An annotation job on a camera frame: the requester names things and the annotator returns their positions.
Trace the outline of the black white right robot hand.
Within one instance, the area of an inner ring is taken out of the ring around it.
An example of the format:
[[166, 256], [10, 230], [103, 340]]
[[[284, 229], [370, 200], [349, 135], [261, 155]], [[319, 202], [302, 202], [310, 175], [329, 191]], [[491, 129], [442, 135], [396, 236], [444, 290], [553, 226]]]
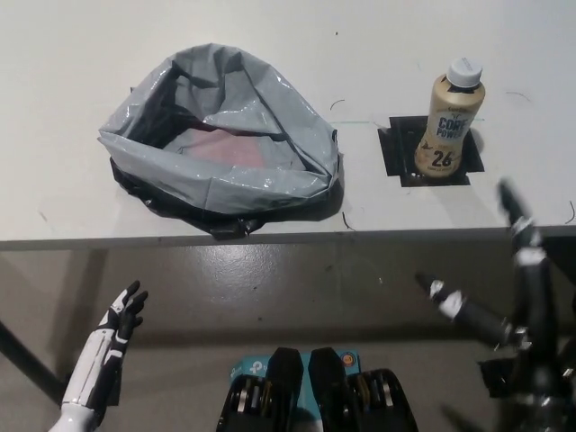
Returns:
[[575, 340], [559, 345], [551, 261], [544, 238], [509, 180], [499, 180], [498, 196], [512, 241], [512, 315], [499, 316], [430, 273], [418, 272], [415, 279], [451, 322], [489, 346], [514, 349], [512, 358], [480, 364], [490, 396], [510, 406], [513, 430], [573, 431]]

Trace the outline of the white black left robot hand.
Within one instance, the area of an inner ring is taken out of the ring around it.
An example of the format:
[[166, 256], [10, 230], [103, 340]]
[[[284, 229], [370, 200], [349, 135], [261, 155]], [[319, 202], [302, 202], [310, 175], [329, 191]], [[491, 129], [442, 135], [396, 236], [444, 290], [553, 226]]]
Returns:
[[109, 306], [89, 335], [68, 382], [62, 403], [102, 412], [113, 398], [134, 329], [143, 318], [149, 293], [133, 282]]

